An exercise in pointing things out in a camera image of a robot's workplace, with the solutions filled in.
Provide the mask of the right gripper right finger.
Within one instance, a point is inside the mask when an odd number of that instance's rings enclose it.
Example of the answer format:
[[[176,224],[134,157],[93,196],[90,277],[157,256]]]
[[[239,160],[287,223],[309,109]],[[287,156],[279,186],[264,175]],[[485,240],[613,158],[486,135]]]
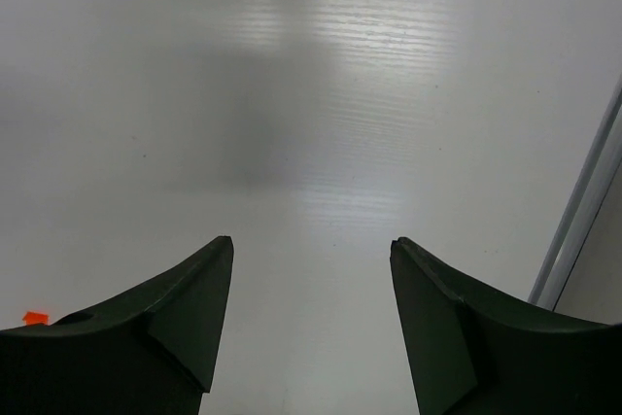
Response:
[[[620,413],[619,325],[531,305],[406,237],[390,264],[420,413]]]

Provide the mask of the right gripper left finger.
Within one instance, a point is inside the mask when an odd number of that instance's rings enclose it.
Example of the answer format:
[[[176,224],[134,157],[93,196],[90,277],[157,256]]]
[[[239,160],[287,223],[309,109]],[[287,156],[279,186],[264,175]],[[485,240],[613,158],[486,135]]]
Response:
[[[232,266],[232,240],[219,236],[51,325],[2,330],[2,413],[198,413],[214,378]]]

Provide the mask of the orange square lego brick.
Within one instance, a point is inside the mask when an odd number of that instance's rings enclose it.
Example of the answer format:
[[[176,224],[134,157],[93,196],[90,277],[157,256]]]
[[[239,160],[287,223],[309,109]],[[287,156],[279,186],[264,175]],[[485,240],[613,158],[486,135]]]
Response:
[[[44,325],[49,323],[49,315],[38,311],[27,311],[22,320],[26,326]]]

